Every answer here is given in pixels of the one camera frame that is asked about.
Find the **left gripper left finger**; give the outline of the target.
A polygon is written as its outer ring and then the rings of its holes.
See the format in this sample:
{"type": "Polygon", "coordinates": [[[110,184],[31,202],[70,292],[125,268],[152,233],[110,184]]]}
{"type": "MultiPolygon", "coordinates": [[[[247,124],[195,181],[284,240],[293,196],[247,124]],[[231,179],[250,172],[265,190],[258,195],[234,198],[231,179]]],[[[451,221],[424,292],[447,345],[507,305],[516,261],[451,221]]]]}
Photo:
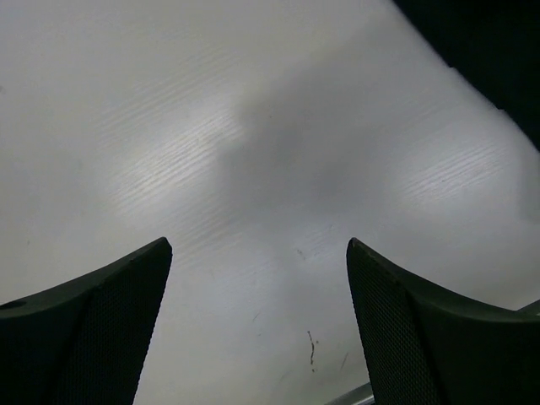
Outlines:
{"type": "Polygon", "coordinates": [[[1,306],[3,404],[131,404],[164,296],[161,237],[91,273],[1,306]]]}

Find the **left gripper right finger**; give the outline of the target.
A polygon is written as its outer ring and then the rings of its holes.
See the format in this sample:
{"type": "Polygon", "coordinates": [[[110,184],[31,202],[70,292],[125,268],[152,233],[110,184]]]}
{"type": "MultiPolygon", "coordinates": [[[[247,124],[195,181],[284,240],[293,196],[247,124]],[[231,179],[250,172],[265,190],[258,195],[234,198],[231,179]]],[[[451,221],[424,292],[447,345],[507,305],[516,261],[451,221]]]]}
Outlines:
{"type": "Polygon", "coordinates": [[[377,404],[537,404],[539,304],[508,310],[411,273],[353,238],[347,271],[377,404]]]}

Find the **black skirt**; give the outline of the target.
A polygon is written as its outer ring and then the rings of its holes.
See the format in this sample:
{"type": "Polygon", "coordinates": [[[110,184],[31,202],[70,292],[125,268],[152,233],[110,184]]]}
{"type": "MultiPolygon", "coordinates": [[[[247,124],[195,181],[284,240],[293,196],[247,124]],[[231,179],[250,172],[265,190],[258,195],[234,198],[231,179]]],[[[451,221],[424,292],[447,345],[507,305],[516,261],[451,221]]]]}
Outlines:
{"type": "Polygon", "coordinates": [[[539,145],[539,3],[398,1],[446,64],[539,145]]]}

